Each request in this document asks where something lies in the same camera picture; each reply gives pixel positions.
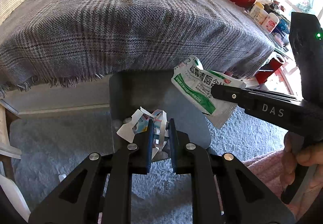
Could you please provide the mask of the person's right hand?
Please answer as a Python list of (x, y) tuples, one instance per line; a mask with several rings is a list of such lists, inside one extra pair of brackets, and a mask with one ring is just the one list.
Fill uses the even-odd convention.
[(284, 137), (284, 146), (281, 160), (283, 170), (280, 175), (283, 188), (287, 188), (295, 180), (296, 165), (300, 164), (306, 167), (317, 165), (315, 174), (300, 202), (287, 206), (293, 212), (296, 220), (299, 220), (309, 210), (322, 189), (322, 143), (309, 146), (294, 155), (292, 153), (292, 135), (287, 132)]

